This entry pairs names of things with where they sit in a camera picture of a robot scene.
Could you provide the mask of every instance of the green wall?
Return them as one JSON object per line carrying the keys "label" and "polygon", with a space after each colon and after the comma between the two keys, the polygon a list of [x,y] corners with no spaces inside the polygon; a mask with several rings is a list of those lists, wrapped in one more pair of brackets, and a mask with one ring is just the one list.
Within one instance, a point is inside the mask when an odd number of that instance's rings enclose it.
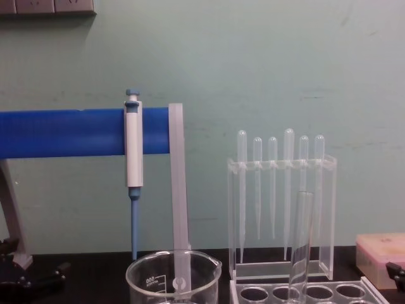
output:
{"label": "green wall", "polygon": [[[403,229],[404,1],[98,4],[94,19],[0,22],[0,110],[118,108],[128,87],[145,106],[183,103],[195,248],[228,246],[239,129],[325,135],[339,161],[337,244]],[[34,253],[130,250],[123,157],[10,164]],[[147,156],[144,168],[140,248],[170,248],[170,162]]]}

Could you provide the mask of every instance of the pink container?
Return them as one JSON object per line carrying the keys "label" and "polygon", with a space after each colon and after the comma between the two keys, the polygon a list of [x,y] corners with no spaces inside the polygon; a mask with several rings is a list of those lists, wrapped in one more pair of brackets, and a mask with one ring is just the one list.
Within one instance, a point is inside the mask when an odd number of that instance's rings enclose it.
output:
{"label": "pink container", "polygon": [[385,264],[405,268],[405,234],[360,234],[356,240],[356,265],[378,289],[396,289]]}

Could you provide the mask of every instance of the plastic pipette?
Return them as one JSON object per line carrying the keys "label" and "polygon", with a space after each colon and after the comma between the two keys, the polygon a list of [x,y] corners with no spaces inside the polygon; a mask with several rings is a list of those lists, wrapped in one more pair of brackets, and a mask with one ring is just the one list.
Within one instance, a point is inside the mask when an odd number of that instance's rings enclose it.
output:
{"label": "plastic pipette", "polygon": [[270,217],[271,217],[271,232],[275,239],[275,223],[276,223],[276,171],[277,171],[277,138],[271,137],[268,140],[268,159],[270,164]]}
{"label": "plastic pipette", "polygon": [[322,164],[325,159],[325,138],[323,135],[315,137],[315,158],[317,166],[315,171],[315,220],[318,229],[318,236],[321,234],[322,216]]}
{"label": "plastic pipette", "polygon": [[299,190],[306,191],[306,166],[309,154],[309,139],[308,136],[304,135],[299,138],[299,156],[298,159],[301,161],[301,169],[299,176]]}
{"label": "plastic pipette", "polygon": [[291,161],[294,158],[294,131],[284,131],[284,260],[287,259],[287,247],[290,235],[291,211]]}
{"label": "plastic pipette", "polygon": [[260,239],[260,218],[261,218],[261,177],[260,167],[262,161],[262,144],[261,138],[255,137],[253,140],[253,160],[255,166],[254,172],[254,206],[256,209],[256,225],[258,239]]}
{"label": "plastic pipette", "polygon": [[247,136],[241,130],[238,133],[238,162],[239,174],[239,246],[240,262],[243,262],[243,249],[245,246],[246,233],[246,161],[247,161]]}

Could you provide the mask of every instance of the rack hole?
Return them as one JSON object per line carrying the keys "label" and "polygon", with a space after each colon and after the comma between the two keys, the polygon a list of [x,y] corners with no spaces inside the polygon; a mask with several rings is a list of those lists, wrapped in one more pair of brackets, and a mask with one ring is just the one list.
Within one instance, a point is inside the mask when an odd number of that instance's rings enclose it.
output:
{"label": "rack hole", "polygon": [[264,301],[268,297],[267,291],[259,287],[248,287],[240,292],[240,296],[248,301]]}
{"label": "rack hole", "polygon": [[363,289],[356,285],[339,285],[336,287],[336,291],[348,298],[362,298],[366,294]]}
{"label": "rack hole", "polygon": [[[273,296],[280,300],[288,300],[289,299],[289,288],[288,287],[277,287],[273,289]],[[298,291],[295,289],[291,289],[291,296],[293,299],[298,299],[299,294]]]}
{"label": "rack hole", "polygon": [[326,300],[332,297],[332,290],[323,286],[310,286],[306,290],[307,296],[314,299]]}

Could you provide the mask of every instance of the electrical outlet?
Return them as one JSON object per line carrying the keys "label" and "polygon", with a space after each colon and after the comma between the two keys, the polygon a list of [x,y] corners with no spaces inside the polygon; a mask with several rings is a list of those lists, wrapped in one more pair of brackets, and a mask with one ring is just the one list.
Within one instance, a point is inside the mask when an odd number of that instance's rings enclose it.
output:
{"label": "electrical outlet", "polygon": [[17,14],[54,13],[53,0],[16,0]]}
{"label": "electrical outlet", "polygon": [[13,15],[16,13],[14,0],[0,0],[0,15]]}
{"label": "electrical outlet", "polygon": [[55,0],[57,13],[95,13],[93,0]]}

